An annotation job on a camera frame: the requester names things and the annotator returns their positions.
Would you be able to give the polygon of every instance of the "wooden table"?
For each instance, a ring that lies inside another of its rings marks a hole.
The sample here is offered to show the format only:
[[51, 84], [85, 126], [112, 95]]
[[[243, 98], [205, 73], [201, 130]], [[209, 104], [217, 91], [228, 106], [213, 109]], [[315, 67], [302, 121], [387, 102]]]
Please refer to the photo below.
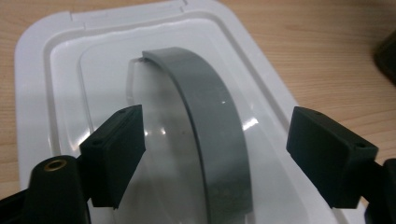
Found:
[[[14, 50], [33, 22], [144, 0], [0, 0], [0, 199], [19, 190]], [[396, 157], [396, 88], [373, 50], [396, 30], [393, 0], [223, 0], [244, 23], [302, 106], [319, 110]]]

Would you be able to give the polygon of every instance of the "white container lid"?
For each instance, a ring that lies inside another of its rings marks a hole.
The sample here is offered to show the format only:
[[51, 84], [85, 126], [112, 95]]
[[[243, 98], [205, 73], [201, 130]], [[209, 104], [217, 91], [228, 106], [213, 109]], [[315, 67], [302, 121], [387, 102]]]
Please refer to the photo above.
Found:
[[[185, 199], [194, 206], [184, 210], [178, 209], [181, 199], [173, 201], [180, 198], [173, 187], [185, 179], [177, 169], [180, 155], [169, 156], [172, 150], [187, 148], [192, 167], [188, 181], [201, 178], [185, 108], [168, 79], [150, 78], [162, 71], [139, 61], [143, 50], [171, 47], [204, 58], [233, 97], [252, 179], [254, 212], [247, 214], [247, 223], [364, 222], [362, 206], [332, 211], [292, 160], [286, 141], [296, 102], [235, 15], [208, 0], [62, 12], [23, 34], [15, 56], [21, 188], [28, 187], [30, 172], [39, 162], [57, 155], [77, 157], [78, 145], [113, 112], [142, 104], [148, 151], [120, 209], [91, 207], [92, 223], [139, 222], [145, 217], [148, 223], [160, 223], [156, 218], [161, 223], [204, 223], [200, 194]], [[170, 92], [171, 100], [161, 105], [169, 99], [163, 91]], [[160, 106], [168, 114], [158, 112]], [[177, 119], [169, 123], [172, 114]], [[172, 132], [180, 130], [184, 138], [170, 141], [178, 137]], [[163, 182], [139, 188], [142, 181], [158, 179]]]

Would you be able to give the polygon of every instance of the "black mount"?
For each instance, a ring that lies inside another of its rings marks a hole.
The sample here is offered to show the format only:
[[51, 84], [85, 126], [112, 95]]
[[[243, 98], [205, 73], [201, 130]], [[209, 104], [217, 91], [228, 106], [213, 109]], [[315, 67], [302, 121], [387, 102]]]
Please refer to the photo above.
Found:
[[81, 145], [32, 171], [29, 188], [0, 201], [0, 223], [91, 223], [87, 201], [118, 208], [145, 152], [142, 106], [111, 116]]
[[330, 207], [370, 204], [367, 224], [396, 223], [396, 159], [375, 162], [378, 148], [329, 117], [295, 107], [287, 150]]

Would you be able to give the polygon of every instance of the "gray curved strip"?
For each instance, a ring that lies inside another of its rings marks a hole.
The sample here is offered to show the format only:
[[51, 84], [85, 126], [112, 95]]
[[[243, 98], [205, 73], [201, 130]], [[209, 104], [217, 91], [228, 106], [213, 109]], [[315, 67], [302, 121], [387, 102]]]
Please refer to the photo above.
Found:
[[211, 224], [242, 224], [252, 211], [248, 152], [233, 99], [216, 71], [180, 49], [143, 51], [173, 79], [187, 108], [204, 175]]

